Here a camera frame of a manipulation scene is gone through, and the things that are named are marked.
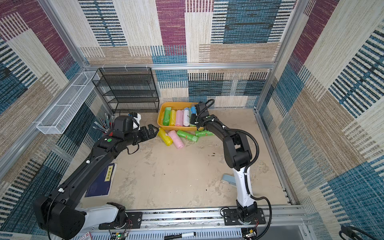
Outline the blue trash bag roll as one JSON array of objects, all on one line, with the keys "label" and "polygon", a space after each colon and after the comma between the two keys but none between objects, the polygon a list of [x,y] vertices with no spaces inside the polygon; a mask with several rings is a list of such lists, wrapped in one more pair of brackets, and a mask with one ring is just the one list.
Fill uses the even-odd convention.
[{"label": "blue trash bag roll", "polygon": [[191,106],[191,115],[193,114],[197,114],[197,111],[196,111],[196,107],[195,106]]}]

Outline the green roll with red label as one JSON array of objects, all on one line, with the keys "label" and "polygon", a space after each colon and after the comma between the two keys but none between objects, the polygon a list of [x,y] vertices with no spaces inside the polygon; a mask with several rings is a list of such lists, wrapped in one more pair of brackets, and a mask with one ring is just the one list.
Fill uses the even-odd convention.
[{"label": "green roll with red label", "polygon": [[201,137],[207,137],[207,136],[214,136],[215,134],[210,131],[203,130],[203,131],[195,131],[195,135],[201,138]]}]

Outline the white roll with blue band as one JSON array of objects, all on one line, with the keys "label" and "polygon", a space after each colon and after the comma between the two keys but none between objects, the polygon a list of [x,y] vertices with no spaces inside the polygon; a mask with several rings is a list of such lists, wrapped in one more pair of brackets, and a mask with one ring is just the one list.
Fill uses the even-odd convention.
[{"label": "white roll with blue band", "polygon": [[190,126],[190,108],[184,108],[183,125],[185,127]]}]

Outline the short green roll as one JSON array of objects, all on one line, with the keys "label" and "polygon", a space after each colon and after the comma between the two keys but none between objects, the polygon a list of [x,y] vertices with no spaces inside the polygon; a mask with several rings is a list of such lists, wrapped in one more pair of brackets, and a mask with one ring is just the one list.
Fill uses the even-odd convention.
[{"label": "short green roll", "polygon": [[190,133],[187,133],[187,132],[184,132],[182,130],[178,130],[177,131],[177,135],[182,138],[182,139],[186,139],[188,141],[192,141],[192,142],[197,142],[199,137],[198,136],[195,136],[195,135],[192,135]]}]

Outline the yellow roll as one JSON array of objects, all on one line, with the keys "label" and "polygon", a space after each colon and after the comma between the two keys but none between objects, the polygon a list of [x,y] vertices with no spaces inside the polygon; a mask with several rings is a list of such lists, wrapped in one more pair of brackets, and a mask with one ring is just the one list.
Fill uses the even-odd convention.
[{"label": "yellow roll", "polygon": [[177,111],[176,110],[171,110],[170,112],[170,120],[169,120],[169,126],[175,126],[176,125],[176,115]]},{"label": "yellow roll", "polygon": [[164,129],[159,128],[158,136],[162,139],[166,146],[170,146],[173,144],[173,140],[171,139],[171,137],[168,136]]}]

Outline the pink roll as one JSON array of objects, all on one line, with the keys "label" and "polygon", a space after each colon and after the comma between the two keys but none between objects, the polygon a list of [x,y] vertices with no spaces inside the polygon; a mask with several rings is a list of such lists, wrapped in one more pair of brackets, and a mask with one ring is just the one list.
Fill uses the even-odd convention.
[{"label": "pink roll", "polygon": [[176,127],[183,127],[183,114],[184,110],[177,110],[176,115]]},{"label": "pink roll", "polygon": [[182,149],[185,144],[181,140],[181,138],[178,136],[177,132],[175,130],[171,130],[168,132],[168,136],[172,139],[173,144],[177,149]]}]

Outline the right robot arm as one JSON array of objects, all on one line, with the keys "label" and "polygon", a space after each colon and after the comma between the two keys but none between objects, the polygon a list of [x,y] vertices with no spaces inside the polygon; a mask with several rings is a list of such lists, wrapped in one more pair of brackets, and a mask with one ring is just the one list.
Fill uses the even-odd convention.
[{"label": "right robot arm", "polygon": [[215,102],[210,99],[198,102],[194,105],[196,114],[191,118],[197,126],[197,130],[203,128],[223,143],[224,159],[230,169],[234,172],[235,184],[237,187],[237,216],[241,224],[251,223],[257,219],[259,212],[258,201],[266,201],[269,210],[269,218],[265,228],[257,234],[257,227],[252,228],[253,232],[245,234],[246,240],[260,240],[270,229],[272,223],[272,205],[267,197],[253,196],[250,167],[257,161],[260,154],[260,147],[257,140],[247,131],[233,129],[226,126],[217,116],[209,113],[209,107]]}]

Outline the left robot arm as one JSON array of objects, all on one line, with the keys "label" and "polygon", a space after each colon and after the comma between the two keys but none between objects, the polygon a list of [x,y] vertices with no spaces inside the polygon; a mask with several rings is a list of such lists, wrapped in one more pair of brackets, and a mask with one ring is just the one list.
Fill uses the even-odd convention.
[{"label": "left robot arm", "polygon": [[34,201],[33,209],[40,229],[48,235],[70,240],[81,230],[93,226],[104,225],[108,229],[127,226],[128,217],[123,205],[109,202],[81,209],[78,204],[102,170],[123,150],[157,136],[159,128],[152,124],[142,127],[140,120],[136,113],[117,117],[80,166],[47,197],[41,195]]}]

